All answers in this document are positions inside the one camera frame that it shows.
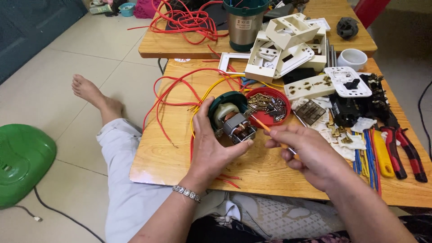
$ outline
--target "wooden tabletop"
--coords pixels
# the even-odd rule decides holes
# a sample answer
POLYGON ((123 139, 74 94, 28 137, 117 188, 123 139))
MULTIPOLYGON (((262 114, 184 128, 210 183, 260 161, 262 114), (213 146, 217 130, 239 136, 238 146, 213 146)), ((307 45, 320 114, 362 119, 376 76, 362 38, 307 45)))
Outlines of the wooden tabletop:
MULTIPOLYGON (((238 61, 232 63, 232 65, 237 71, 242 71, 246 63, 238 61)), ((168 62, 165 76, 181 77, 198 68, 217 68, 217 66, 217 62, 205 63, 197 59, 192 59, 188 62, 177 62, 171 59, 168 62)), ((381 74, 372 58, 369 59, 366 68, 362 71, 381 74)), ((196 72, 186 77, 185 80, 194 87, 201 97, 209 86, 220 78, 221 76, 215 71, 205 70, 196 72)), ((165 91, 172 82, 169 79, 162 79, 159 94, 165 91)), ((399 147, 398 152, 408 178, 398 180, 396 178, 388 179, 381 177, 382 198, 389 205, 432 208, 432 163, 387 82, 383 81, 382 85, 387 90, 391 110, 398 118, 401 127, 408 128, 406 135, 417 148, 425 172, 429 178, 429 183, 420 183, 414 179, 407 155, 399 147)), ((228 84, 222 82, 212 90, 210 95, 217 97, 229 90, 228 84)), ((196 102, 197 100, 186 85, 179 84, 169 93, 166 101, 179 103, 196 102)), ((159 111, 159 117, 166 133, 178 148, 171 145, 162 134, 156 121, 156 111, 151 112, 130 170, 130 179, 133 182, 176 185, 186 175, 190 163, 189 145, 191 130, 189 122, 192 112, 187 110, 189 108, 190 106, 161 105, 159 111)), ((293 114, 290 114, 285 123, 300 125, 293 114)), ((227 183, 217 180, 214 181, 210 188, 299 198, 328 199, 325 193, 312 187, 302 174, 285 166, 285 162, 280 157, 280 148, 264 148, 266 139, 267 137, 263 134, 263 130, 259 129, 253 147, 245 155, 235 160, 223 172, 230 176, 242 178, 241 181, 233 180, 241 189, 236 189, 227 183)))
MULTIPOLYGON (((162 13, 166 12, 166 8, 162 7, 162 13)), ((306 4, 304 10, 306 16, 312 19, 325 18, 331 27, 327 32, 330 44, 334 45, 337 52, 341 52, 348 48, 355 48, 365 52, 368 57, 372 57, 377 50, 375 42, 361 24, 351 6, 346 0, 311 0, 306 4), (352 40, 345 41, 336 33, 336 24, 341 17, 355 18, 359 23, 359 33, 352 40)), ((160 19, 156 26, 159 29, 165 29, 166 20, 160 19)), ((227 30, 219 31, 219 34, 228 33, 227 30)), ((184 34, 191 41, 197 42, 202 39, 202 35, 195 32, 184 34)), ((211 46, 213 50, 219 54, 222 52, 235 52, 229 46, 229 36, 219 38, 217 42, 205 40, 199 45, 192 45, 187 42, 181 34, 163 34, 147 31, 138 48, 142 58, 196 58, 196 59, 211 59, 218 58, 207 47, 211 46)))

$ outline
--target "red and black pliers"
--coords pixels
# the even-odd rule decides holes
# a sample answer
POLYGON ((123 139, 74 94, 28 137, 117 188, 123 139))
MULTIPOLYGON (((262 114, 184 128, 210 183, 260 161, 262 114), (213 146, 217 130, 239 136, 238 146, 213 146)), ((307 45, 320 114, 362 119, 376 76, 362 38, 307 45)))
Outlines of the red and black pliers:
POLYGON ((393 166, 394 173, 398 179, 405 179, 407 173, 400 161, 399 154, 396 149, 396 140, 400 141, 400 144, 405 150, 408 159, 410 160, 411 168, 413 169, 414 176, 419 182, 428 182, 425 170, 423 169, 422 161, 417 153, 417 149, 405 135, 405 131, 408 130, 400 128, 396 117, 390 111, 390 117, 384 122, 384 127, 380 127, 381 132, 387 132, 387 139, 385 140, 385 145, 387 147, 388 155, 390 156, 391 164, 393 166))

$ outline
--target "white ceramic cup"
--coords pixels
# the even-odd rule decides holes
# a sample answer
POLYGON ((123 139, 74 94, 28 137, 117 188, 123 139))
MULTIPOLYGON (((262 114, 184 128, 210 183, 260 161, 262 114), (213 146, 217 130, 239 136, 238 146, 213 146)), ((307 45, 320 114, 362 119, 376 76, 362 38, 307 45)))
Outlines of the white ceramic cup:
POLYGON ((343 50, 337 58, 338 67, 350 67, 354 71, 359 71, 368 62, 368 56, 357 49, 346 49, 343 50))

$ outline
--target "sticker on table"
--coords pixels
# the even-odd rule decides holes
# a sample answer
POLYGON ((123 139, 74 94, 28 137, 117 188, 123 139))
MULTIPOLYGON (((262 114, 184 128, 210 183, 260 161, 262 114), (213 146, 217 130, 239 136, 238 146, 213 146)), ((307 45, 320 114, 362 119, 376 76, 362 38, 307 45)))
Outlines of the sticker on table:
POLYGON ((174 60, 176 60, 176 61, 178 61, 178 62, 187 62, 187 61, 190 61, 190 59, 189 58, 174 58, 174 60))
POLYGON ((251 29, 252 20, 251 19, 236 19, 235 28, 236 29, 251 29))

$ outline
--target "bracelet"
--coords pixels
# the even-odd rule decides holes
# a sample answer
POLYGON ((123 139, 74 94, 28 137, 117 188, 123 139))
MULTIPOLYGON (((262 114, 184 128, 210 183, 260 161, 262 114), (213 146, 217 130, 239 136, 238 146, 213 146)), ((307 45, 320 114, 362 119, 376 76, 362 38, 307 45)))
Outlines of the bracelet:
POLYGON ((201 203, 201 201, 202 201, 202 198, 200 196, 198 196, 195 192, 191 192, 189 189, 186 189, 182 186, 174 185, 174 186, 172 186, 172 190, 175 192, 179 192, 179 193, 189 197, 190 199, 197 201, 198 203, 201 203))

